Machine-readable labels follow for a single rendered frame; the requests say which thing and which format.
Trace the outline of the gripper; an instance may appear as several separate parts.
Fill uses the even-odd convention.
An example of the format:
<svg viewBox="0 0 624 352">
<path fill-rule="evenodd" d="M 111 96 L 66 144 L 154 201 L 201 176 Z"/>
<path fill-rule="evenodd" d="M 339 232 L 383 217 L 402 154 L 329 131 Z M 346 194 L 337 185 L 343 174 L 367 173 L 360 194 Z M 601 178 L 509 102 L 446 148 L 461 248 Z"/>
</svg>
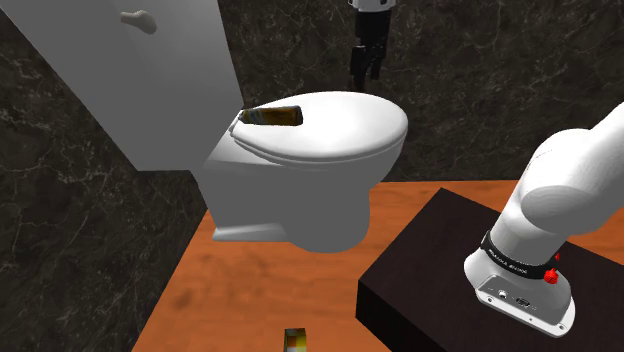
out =
<svg viewBox="0 0 624 352">
<path fill-rule="evenodd" d="M 379 79 L 381 64 L 386 56 L 390 21 L 390 9 L 356 13 L 355 35 L 359 39 L 359 45 L 352 48 L 350 60 L 350 75 L 355 91 L 365 89 L 366 48 L 369 48 L 369 77 L 371 80 Z"/>
</svg>

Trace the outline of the brown yellow patterned flat box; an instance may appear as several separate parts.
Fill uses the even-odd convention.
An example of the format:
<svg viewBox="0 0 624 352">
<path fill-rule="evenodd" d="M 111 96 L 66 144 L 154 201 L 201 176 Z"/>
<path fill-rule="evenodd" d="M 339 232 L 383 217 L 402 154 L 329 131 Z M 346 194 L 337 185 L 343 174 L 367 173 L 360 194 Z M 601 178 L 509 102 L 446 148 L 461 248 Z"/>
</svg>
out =
<svg viewBox="0 0 624 352">
<path fill-rule="evenodd" d="M 299 126 L 304 121 L 302 110 L 297 105 L 244 109 L 238 119 L 245 124 L 273 126 Z"/>
</svg>

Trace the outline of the white toilet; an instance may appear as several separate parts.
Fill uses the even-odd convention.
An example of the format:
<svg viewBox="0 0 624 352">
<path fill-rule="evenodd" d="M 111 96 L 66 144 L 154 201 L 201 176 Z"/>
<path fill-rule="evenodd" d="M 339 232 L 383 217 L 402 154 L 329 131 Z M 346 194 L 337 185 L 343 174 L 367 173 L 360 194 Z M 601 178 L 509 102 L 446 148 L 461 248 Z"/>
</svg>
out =
<svg viewBox="0 0 624 352">
<path fill-rule="evenodd" d="M 217 241 L 340 252 L 369 228 L 369 192 L 408 131 L 370 94 L 324 91 L 303 124 L 245 124 L 218 0 L 0 0 L 0 10 L 140 171 L 187 170 Z"/>
</svg>

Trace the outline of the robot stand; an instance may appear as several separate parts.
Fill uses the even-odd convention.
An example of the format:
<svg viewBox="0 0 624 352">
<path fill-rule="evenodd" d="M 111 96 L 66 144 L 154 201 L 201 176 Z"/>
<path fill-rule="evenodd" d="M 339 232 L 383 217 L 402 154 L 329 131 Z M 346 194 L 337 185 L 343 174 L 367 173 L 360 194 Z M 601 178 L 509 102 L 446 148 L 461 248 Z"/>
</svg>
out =
<svg viewBox="0 0 624 352">
<path fill-rule="evenodd" d="M 391 352 L 624 352 L 624 266 L 570 242 L 576 317 L 549 337 L 478 301 L 463 270 L 499 214 L 439 189 L 358 282 L 356 317 Z"/>
</svg>

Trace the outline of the small yellow orange patterned box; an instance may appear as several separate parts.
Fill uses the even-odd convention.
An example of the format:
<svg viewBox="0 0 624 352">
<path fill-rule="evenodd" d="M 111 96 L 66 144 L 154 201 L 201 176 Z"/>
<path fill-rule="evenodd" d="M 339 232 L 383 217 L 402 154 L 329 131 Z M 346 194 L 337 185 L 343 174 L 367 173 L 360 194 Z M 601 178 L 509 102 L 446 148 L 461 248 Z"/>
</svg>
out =
<svg viewBox="0 0 624 352">
<path fill-rule="evenodd" d="M 307 335 L 304 328 L 284 330 L 283 352 L 307 352 Z"/>
</svg>

